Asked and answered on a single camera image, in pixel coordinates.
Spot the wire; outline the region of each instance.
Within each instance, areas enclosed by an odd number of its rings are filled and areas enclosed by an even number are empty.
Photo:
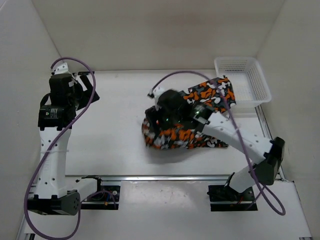
[[[244,200],[244,196],[242,196],[236,204],[240,204],[243,200]]]
[[[267,186],[263,186],[273,197],[274,199],[278,202],[278,204],[280,205],[281,207],[281,210],[282,211],[279,211],[278,209],[276,209],[276,207],[270,202],[270,200],[268,199],[267,195],[264,193],[262,187],[260,186],[260,183],[259,183],[259,180],[257,178],[257,175],[255,173],[255,170],[251,164],[251,161],[249,159],[249,154],[248,154],[248,151],[247,151],[247,148],[246,148],[246,145],[245,145],[245,142],[242,138],[242,135],[239,131],[239,128],[237,126],[237,123],[236,123],[236,120],[235,120],[235,117],[232,113],[232,111],[230,110],[230,107],[227,103],[227,99],[225,98],[225,96],[223,96],[223,94],[221,93],[220,89],[217,87],[215,81],[211,80],[210,78],[208,78],[206,75],[200,73],[200,72],[197,72],[197,71],[192,71],[192,70],[180,70],[180,71],[174,71],[166,76],[164,76],[163,78],[161,78],[155,85],[154,87],[152,88],[152,90],[154,90],[163,80],[167,79],[168,77],[172,76],[172,75],[175,75],[175,74],[194,74],[194,75],[198,75],[204,79],[206,79],[207,81],[210,81],[210,83],[214,86],[214,88],[216,88],[217,92],[220,94],[220,97],[222,98],[223,100],[223,103],[225,105],[225,109],[228,111],[229,113],[229,116],[230,116],[230,119],[231,119],[231,122],[233,124],[233,127],[234,129],[236,130],[236,133],[239,137],[239,141],[240,141],[240,144],[243,148],[243,153],[245,155],[245,159],[246,159],[246,162],[250,168],[250,171],[251,171],[251,176],[257,186],[257,188],[259,189],[259,194],[261,194],[263,196],[263,198],[265,199],[265,201],[267,202],[267,204],[270,206],[270,208],[275,211],[277,214],[281,215],[281,216],[284,216],[286,215],[286,209],[284,207],[284,205],[282,204],[282,202],[279,200],[279,198],[267,187]]]
[[[93,199],[93,200],[95,200],[95,201],[100,201],[101,199],[104,198],[105,195],[106,195],[106,194],[103,193],[103,194],[102,194],[102,197],[100,197],[100,198],[93,198],[93,197],[91,197],[91,199]]]
[[[250,205],[245,209],[246,211],[248,211],[252,206],[253,204],[255,204],[255,202],[258,200],[258,198],[261,196],[261,192],[259,192],[259,194],[256,196],[256,198],[250,203]]]
[[[71,126],[88,110],[91,102],[93,101],[93,98],[94,98],[94,95],[95,95],[95,92],[96,92],[96,78],[95,78],[95,75],[93,73],[93,71],[91,70],[91,68],[86,64],[84,63],[83,61],[79,60],[79,59],[76,59],[74,57],[61,57],[61,58],[58,58],[57,60],[55,60],[53,62],[53,64],[51,65],[51,69],[54,68],[54,66],[62,61],[62,60],[72,60],[72,61],[75,61],[75,62],[78,62],[80,64],[82,64],[83,66],[85,66],[85,68],[90,72],[91,76],[92,76],[92,81],[93,81],[93,86],[92,86],[92,93],[91,93],[91,96],[89,98],[89,101],[87,103],[87,105],[85,106],[85,108],[74,118],[73,121],[71,121],[59,134],[58,136],[56,136],[56,138],[51,142],[51,144],[49,145],[47,151],[44,153],[39,165],[36,167],[29,183],[28,183],[28,186],[26,188],[26,191],[25,191],[25,194],[24,194],[24,200],[23,200],[23,212],[24,212],[24,216],[25,216],[25,220],[26,222],[29,224],[31,230],[39,235],[40,237],[44,238],[44,239],[47,239],[47,240],[68,240],[70,238],[72,238],[76,232],[78,231],[78,228],[79,228],[79,225],[80,225],[80,218],[81,218],[81,209],[79,209],[79,212],[78,212],[78,219],[77,219],[77,223],[76,223],[76,226],[75,226],[75,229],[74,231],[69,235],[69,236],[66,236],[66,237],[52,237],[52,236],[48,236],[42,232],[40,232],[35,226],[34,224],[31,222],[31,219],[30,219],[30,216],[29,216],[29,212],[28,212],[28,196],[29,196],[29,192],[30,192],[30,189],[32,187],[32,184],[33,182],[35,181],[36,177],[37,177],[37,174],[39,173],[40,171],[40,168],[42,167],[42,165],[44,164],[44,162],[46,161],[48,155],[49,155],[49,151],[53,148],[53,146],[56,144],[56,142],[59,140],[59,138],[69,129],[71,128]],[[100,194],[102,193],[101,191],[100,192],[95,192],[94,194],[90,195],[91,197],[92,196],[95,196],[97,194]]]

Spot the orange camouflage cloth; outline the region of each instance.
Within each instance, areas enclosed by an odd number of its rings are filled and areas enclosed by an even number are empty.
[[[215,85],[220,89],[223,96],[225,96],[229,107],[236,105],[233,87],[228,78],[217,80]],[[221,113],[226,111],[220,94],[210,81],[190,87],[187,91],[180,91],[179,93],[190,105],[194,103],[205,103]],[[180,124],[170,129],[160,129],[160,133],[155,134],[150,130],[150,123],[146,117],[142,123],[142,133],[146,146],[156,149],[193,149],[197,147],[226,148],[228,146],[219,139],[202,134],[194,129],[185,129],[184,126]]]

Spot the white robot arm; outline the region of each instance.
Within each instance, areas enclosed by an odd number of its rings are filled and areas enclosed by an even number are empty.
[[[40,159],[51,142],[75,118],[76,111],[87,105],[92,85],[85,75],[80,79],[86,86],[86,91],[73,78],[66,63],[58,66],[51,76],[50,93],[42,99],[38,117]],[[51,104],[46,105],[49,97]],[[93,102],[98,99],[99,96],[95,93]],[[39,171],[34,196],[28,199],[28,210],[43,215],[76,215],[81,201],[100,190],[98,178],[83,178],[72,185],[66,184],[66,154],[71,131],[68,129],[49,151]]]
[[[204,103],[195,103],[190,106],[177,91],[172,89],[165,91],[162,87],[156,87],[149,96],[156,100],[158,116],[166,116],[167,122],[169,119],[169,124],[178,121],[188,128],[215,137],[240,152],[244,152],[237,130],[232,122],[212,107]],[[259,183],[272,185],[283,160],[285,141],[280,137],[273,140],[259,137],[241,127],[238,130],[242,135],[248,157],[252,161],[254,173]],[[242,193],[255,184],[250,168],[247,166],[239,172],[231,174],[223,191],[219,190],[214,194],[216,196],[220,195],[221,200],[236,201],[239,200]]]

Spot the white backdrop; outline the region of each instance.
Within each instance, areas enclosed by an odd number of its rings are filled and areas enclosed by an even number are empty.
[[[273,100],[263,105],[286,140],[284,173],[294,180],[313,237],[320,238],[320,2],[288,0],[258,59]]]
[[[39,161],[38,112],[58,53],[30,0],[0,9],[0,239],[12,240]]]
[[[33,3],[62,56],[103,71],[212,69],[217,56],[254,57],[283,0]]]

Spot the white basket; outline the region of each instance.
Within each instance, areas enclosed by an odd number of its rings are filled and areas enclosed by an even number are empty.
[[[253,57],[217,57],[214,60],[217,77],[225,75],[231,81],[236,108],[254,108],[270,102],[271,94],[262,68]]]

